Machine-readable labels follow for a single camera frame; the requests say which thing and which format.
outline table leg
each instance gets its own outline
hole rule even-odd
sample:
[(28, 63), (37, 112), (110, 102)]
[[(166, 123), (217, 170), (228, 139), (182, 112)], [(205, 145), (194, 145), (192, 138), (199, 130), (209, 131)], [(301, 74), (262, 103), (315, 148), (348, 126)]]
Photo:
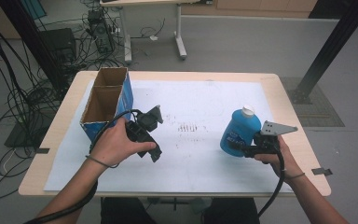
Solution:
[(181, 36), (181, 26), (182, 26), (181, 15), (182, 15), (182, 7), (180, 4), (177, 4), (176, 32), (173, 32), (173, 34), (175, 36), (176, 44), (179, 49), (179, 55), (184, 60), (187, 57), (187, 53)]
[(121, 20), (121, 32), (124, 38), (124, 61), (126, 64), (130, 64), (132, 62), (132, 54), (131, 54), (131, 38), (130, 35), (127, 33), (127, 26), (126, 26), (126, 15), (124, 12), (124, 7), (118, 7), (118, 13), (120, 15)]

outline person's right hand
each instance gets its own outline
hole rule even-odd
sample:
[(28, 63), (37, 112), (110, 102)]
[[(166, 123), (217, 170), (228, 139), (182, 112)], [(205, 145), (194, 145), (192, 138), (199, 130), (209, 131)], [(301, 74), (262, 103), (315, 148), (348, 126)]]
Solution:
[[(293, 158), (289, 146), (286, 145), (280, 135), (278, 136), (278, 141), (284, 159), (285, 182), (287, 183), (288, 180), (290, 180), (290, 177), (301, 175), (303, 172), (295, 161), (295, 158)], [(255, 160), (269, 163), (274, 169), (275, 174), (280, 174), (280, 163), (277, 155), (256, 154)]]

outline person's left hand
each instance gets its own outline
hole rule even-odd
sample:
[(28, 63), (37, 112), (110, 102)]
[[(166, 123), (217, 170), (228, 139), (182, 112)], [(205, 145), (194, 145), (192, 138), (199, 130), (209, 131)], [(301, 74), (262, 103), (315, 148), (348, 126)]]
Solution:
[(98, 140), (91, 157), (106, 165), (113, 166), (121, 163), (130, 155), (155, 148), (154, 142), (132, 142), (126, 133), (126, 120), (120, 118), (114, 127), (106, 129)]

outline black tape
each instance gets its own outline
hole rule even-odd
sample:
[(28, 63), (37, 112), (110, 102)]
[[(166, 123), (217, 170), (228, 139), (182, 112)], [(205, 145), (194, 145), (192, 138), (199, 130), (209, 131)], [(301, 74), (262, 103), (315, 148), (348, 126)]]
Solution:
[(330, 169), (324, 169), (323, 167), (321, 168), (317, 168), (317, 169), (312, 169), (312, 172), (314, 175), (325, 175), (325, 176), (328, 176), (328, 175), (332, 175), (333, 172), (331, 172)]
[(50, 148), (41, 147), (36, 150), (37, 154), (48, 154)]

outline bracelet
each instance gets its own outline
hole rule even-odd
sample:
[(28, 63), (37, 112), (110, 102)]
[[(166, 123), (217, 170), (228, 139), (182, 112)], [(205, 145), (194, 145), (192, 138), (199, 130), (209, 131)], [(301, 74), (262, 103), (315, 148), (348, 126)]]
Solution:
[(106, 164), (106, 163), (103, 163), (103, 162), (98, 161), (97, 159), (91, 157), (91, 155), (87, 155), (86, 158), (87, 158), (87, 159), (90, 159), (90, 160), (92, 160), (92, 161), (98, 162), (98, 163), (100, 163), (102, 166), (105, 166), (105, 167), (107, 167), (107, 168), (112, 168), (112, 169), (113, 169), (113, 168), (118, 167), (118, 164), (117, 164), (117, 165), (114, 165), (114, 166), (110, 166), (110, 165), (108, 165), (108, 164)]
[(302, 174), (300, 174), (300, 175), (288, 176), (288, 177), (286, 177), (286, 180), (295, 179), (295, 178), (301, 177), (301, 176), (303, 176), (303, 175), (305, 175), (305, 173), (302, 173)]

